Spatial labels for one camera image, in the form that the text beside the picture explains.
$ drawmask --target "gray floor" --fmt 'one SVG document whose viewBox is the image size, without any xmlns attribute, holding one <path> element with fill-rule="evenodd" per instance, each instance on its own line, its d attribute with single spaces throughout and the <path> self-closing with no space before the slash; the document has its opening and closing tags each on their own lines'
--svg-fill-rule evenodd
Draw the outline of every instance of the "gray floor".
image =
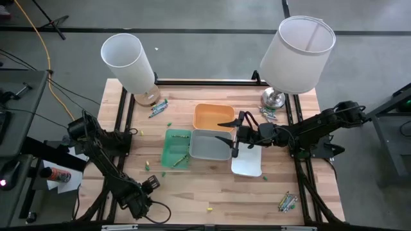
<svg viewBox="0 0 411 231">
<path fill-rule="evenodd" d="M 45 23 L 31 1 L 22 1 L 35 24 Z M 281 2 L 259 0 L 38 0 L 52 17 L 69 14 L 66 26 L 112 28 L 225 28 L 276 29 L 283 18 Z M 292 15 L 324 19 L 334 30 L 411 30 L 411 1 L 407 0 L 289 0 Z M 27 26 L 15 6 L 8 24 Z M 55 81 L 100 100 L 106 78 L 112 73 L 100 58 L 100 47 L 111 34 L 43 33 Z M 150 63 L 161 78 L 249 79 L 258 68 L 272 35 L 138 34 Z M 411 82 L 411 37 L 337 37 L 336 46 L 317 85 L 321 109 L 339 101 L 354 100 L 370 111 Z M 38 69 L 46 57 L 34 33 L 1 32 L 0 45 Z M 17 67 L 0 56 L 7 67 Z M 80 109 L 61 97 L 75 116 Z M 88 111 L 98 108 L 73 97 Z M 45 90 L 37 111 L 58 123 L 69 117 Z M 36 139 L 60 139 L 66 131 L 36 118 L 30 135 Z M 410 189 L 381 190 L 376 181 L 390 174 L 392 166 L 381 150 L 372 124 L 335 132 L 335 144 L 346 147 L 336 157 L 338 188 L 346 220 L 355 225 L 411 229 Z M 37 224 L 70 219 L 75 193 L 39 194 Z M 23 224 L 15 220 L 14 225 Z"/>
</svg>

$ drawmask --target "green tray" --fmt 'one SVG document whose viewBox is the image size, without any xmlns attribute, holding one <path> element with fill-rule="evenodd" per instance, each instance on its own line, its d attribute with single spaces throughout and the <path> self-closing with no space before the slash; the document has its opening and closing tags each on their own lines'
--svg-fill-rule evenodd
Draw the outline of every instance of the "green tray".
<svg viewBox="0 0 411 231">
<path fill-rule="evenodd" d="M 187 135 L 188 138 L 173 137 L 173 135 Z M 175 169 L 187 169 L 188 161 L 183 160 L 177 166 L 173 165 L 185 155 L 189 155 L 189 145 L 191 140 L 190 130 L 168 129 L 164 141 L 164 149 L 161 155 L 161 166 Z"/>
</svg>

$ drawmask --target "wooden tabletop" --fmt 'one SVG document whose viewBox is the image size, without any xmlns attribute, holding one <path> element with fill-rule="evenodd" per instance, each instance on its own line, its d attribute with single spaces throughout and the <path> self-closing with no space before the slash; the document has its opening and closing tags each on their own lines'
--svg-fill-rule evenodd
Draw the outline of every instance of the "wooden tabletop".
<svg viewBox="0 0 411 231">
<path fill-rule="evenodd" d="M 287 148 L 263 148 L 261 168 L 263 177 L 249 178 L 231 172 L 231 160 L 207 161 L 191 158 L 187 170 L 169 169 L 161 166 L 160 157 L 164 146 L 167 124 L 170 128 L 194 130 L 193 113 L 199 103 L 230 105 L 236 115 L 240 110 L 251 112 L 257 122 L 265 123 L 259 113 L 261 93 L 266 87 L 215 87 L 215 86 L 159 86 L 161 101 L 167 98 L 168 108 L 161 114 L 148 118 L 150 108 L 138 104 L 134 107 L 132 128 L 144 131 L 144 135 L 133 136 L 130 154 L 126 159 L 124 172 L 138 182 L 156 175 L 161 186 L 151 197 L 167 204 L 172 216 L 169 224 L 230 224 L 230 225 L 303 225 L 301 204 L 285 213 L 277 206 L 289 191 L 299 194 L 293 160 Z M 103 129 L 112 131 L 120 101 L 122 86 L 117 79 L 108 79 L 101 102 L 98 121 Z M 127 96 L 121 129 L 124 129 L 130 95 Z M 318 114 L 319 105 L 315 90 L 300 95 L 302 114 L 308 118 Z M 277 124 L 287 124 L 285 107 L 277 110 Z M 150 171 L 145 170 L 149 161 Z M 344 220 L 344 213 L 338 194 L 334 172 L 327 162 L 313 159 L 317 190 L 334 212 Z M 93 203 L 101 192 L 103 177 L 96 166 L 89 164 L 84 171 L 80 187 L 80 209 L 78 217 Z M 314 219 L 311 196 L 307 199 L 311 217 Z M 105 209 L 108 214 L 111 196 Z M 148 217 L 162 221 L 168 212 L 159 205 L 150 207 Z M 135 221 L 128 209 L 116 212 L 116 223 L 150 223 L 147 219 Z"/>
</svg>

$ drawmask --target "orange container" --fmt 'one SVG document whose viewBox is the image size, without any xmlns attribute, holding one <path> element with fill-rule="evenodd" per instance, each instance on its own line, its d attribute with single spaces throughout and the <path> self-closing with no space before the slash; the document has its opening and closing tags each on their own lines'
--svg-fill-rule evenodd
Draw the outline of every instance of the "orange container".
<svg viewBox="0 0 411 231">
<path fill-rule="evenodd" d="M 234 128 L 218 126 L 234 120 L 234 109 L 227 105 L 211 105 L 200 103 L 195 107 L 193 126 L 196 129 L 231 132 Z"/>
</svg>

